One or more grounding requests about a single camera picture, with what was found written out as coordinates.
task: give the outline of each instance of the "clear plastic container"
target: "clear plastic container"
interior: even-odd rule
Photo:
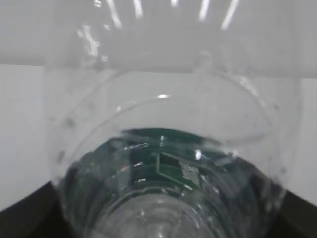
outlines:
[[[47,148],[78,238],[259,238],[301,114],[291,0],[58,0]]]

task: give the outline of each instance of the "white wall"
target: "white wall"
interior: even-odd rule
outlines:
[[[0,63],[42,65],[55,0],[0,0]],[[317,77],[317,1],[296,0],[302,77]]]

